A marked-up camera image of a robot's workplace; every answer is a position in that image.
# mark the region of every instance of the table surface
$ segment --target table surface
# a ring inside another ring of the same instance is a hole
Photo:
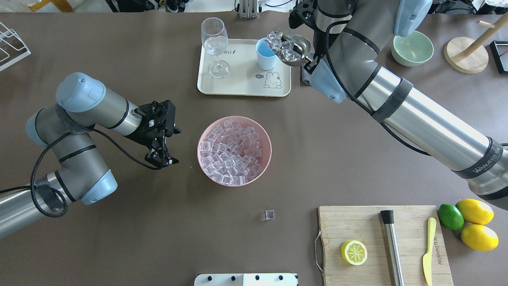
[[[238,19],[234,12],[0,14],[32,52],[0,72],[1,189],[29,181],[42,148],[25,135],[25,122],[54,104],[58,84],[76,71],[138,105],[170,99],[182,130],[169,140],[180,163],[161,171],[131,162],[92,134],[118,189],[91,206],[74,203],[64,217],[43,218],[0,240],[1,285],[192,285],[199,273],[253,272],[293,272],[300,285],[321,285],[313,248],[319,206],[439,206],[475,197],[463,179],[402,146],[352,102],[332,104],[302,85],[298,69],[283,98],[201,94],[196,87],[200,24],[210,16],[222,18],[229,37],[237,39],[261,38],[288,22],[288,14],[278,12],[254,20]],[[483,72],[466,75],[442,55],[448,40],[483,33],[485,27],[475,23],[480,18],[493,22],[498,16],[429,15],[418,30],[434,43],[430,61],[400,66],[389,47],[378,61],[505,142],[508,78],[498,74],[492,58]],[[507,30],[493,39],[506,40]],[[304,26],[297,32],[312,36]],[[240,188],[212,182],[196,159],[203,130],[230,115],[259,122],[273,147],[267,171]],[[144,147],[112,136],[135,157],[145,155]],[[58,168],[48,155],[38,177]],[[265,221],[264,211],[272,209],[276,218]],[[493,209],[488,226],[500,237],[493,251],[471,250],[443,230],[455,285],[508,281],[508,212]]]

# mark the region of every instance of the green bowl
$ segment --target green bowl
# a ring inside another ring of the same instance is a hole
[[[427,36],[414,31],[407,37],[395,36],[392,56],[403,66],[415,67],[428,61],[434,54],[434,46]]]

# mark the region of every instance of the yellow knife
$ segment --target yellow knife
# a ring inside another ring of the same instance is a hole
[[[427,221],[427,253],[423,255],[423,274],[429,286],[432,286],[432,244],[436,233],[436,219],[430,217]]]

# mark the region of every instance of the stainless steel muddler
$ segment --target stainless steel muddler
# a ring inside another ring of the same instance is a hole
[[[404,286],[402,277],[402,265],[400,264],[399,247],[397,246],[397,236],[395,235],[395,224],[393,222],[393,210],[380,211],[381,218],[385,224],[385,234],[388,240],[390,251],[390,261],[392,262],[392,271],[395,286]]]

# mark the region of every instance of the cartoon bunny print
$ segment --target cartoon bunny print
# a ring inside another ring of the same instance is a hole
[[[263,87],[266,89],[281,89],[282,81],[280,80],[279,73],[268,72],[266,74],[265,85]]]

